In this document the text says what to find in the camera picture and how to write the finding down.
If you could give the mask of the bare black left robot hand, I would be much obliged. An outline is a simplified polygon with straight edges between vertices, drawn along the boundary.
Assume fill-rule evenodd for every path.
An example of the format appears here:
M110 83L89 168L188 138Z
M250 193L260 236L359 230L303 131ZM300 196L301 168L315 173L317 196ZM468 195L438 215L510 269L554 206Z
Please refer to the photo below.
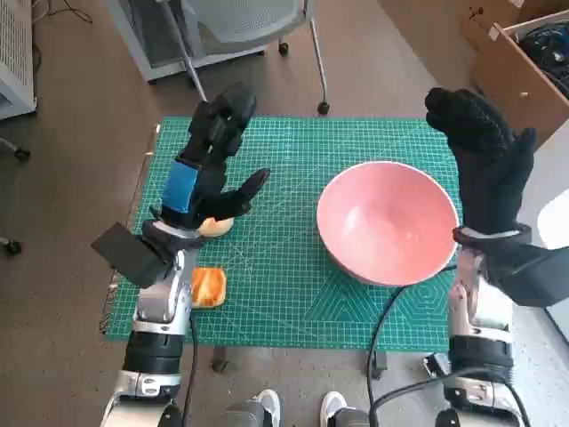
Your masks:
M270 175L253 173L239 189L225 191L227 159L236 155L256 110L256 98L236 83L212 101L201 101L191 119L187 145L172 162L156 218L177 228L198 229L205 220L223 221L247 214Z

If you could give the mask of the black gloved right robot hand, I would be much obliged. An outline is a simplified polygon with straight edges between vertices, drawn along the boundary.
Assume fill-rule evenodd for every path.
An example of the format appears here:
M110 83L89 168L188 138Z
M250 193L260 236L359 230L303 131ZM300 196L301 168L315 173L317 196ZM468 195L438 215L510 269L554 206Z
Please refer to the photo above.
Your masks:
M536 131L514 131L486 97L467 89L435 87L424 103L427 123L445 135L455 158L463 225L486 236L518 230Z

